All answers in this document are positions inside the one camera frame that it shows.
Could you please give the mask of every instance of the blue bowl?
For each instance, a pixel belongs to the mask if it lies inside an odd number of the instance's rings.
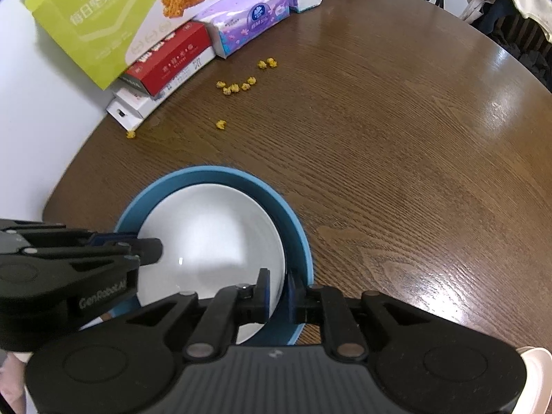
[[[122,214],[116,232],[139,232],[147,216],[170,194],[197,184],[221,184],[231,186],[255,199],[269,214],[276,225],[284,246],[287,269],[296,271],[306,285],[314,282],[313,257],[307,237],[299,219],[288,203],[262,180],[233,168],[201,166],[184,168],[155,181],[142,191]],[[119,304],[111,313],[115,316],[140,307],[137,297]],[[267,324],[247,345],[295,344],[303,325],[289,320],[288,285],[284,284],[282,297]]]

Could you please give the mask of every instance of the brown table surface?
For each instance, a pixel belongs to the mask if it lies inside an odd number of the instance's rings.
[[[269,56],[277,69],[256,68]],[[248,92],[215,88],[249,76]],[[44,219],[111,229],[170,171],[237,167],[296,211],[318,282],[552,349],[551,110],[529,71],[432,4],[324,0],[209,64],[135,139],[106,118]]]

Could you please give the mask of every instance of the small white box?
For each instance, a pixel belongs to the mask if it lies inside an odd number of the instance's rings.
[[[169,95],[215,58],[213,47],[205,49],[192,62],[184,67],[156,96],[145,95],[118,79],[112,90],[115,99],[107,107],[107,112],[127,131],[135,131],[151,112],[161,105]]]

